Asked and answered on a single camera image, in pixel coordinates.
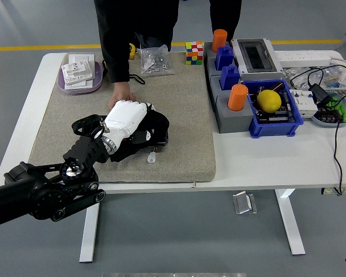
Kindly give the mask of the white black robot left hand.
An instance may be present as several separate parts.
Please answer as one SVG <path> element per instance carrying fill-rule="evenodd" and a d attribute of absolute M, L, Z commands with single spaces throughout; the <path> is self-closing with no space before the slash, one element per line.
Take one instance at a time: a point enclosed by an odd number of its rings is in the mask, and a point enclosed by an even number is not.
<path fill-rule="evenodd" d="M 149 110 L 155 110 L 152 103 L 117 101 L 104 120 L 108 131 L 103 133 L 101 139 L 112 149 L 118 149 L 122 140 L 137 130 Z"/>

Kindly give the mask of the person's right hand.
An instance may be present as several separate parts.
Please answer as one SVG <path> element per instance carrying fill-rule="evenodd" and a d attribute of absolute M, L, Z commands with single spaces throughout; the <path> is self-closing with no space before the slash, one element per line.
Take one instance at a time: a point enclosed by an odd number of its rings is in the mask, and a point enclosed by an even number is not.
<path fill-rule="evenodd" d="M 120 100 L 136 101 L 136 96 L 131 93 L 130 84 L 128 82 L 114 83 L 114 90 L 108 102 L 109 110 Z"/>

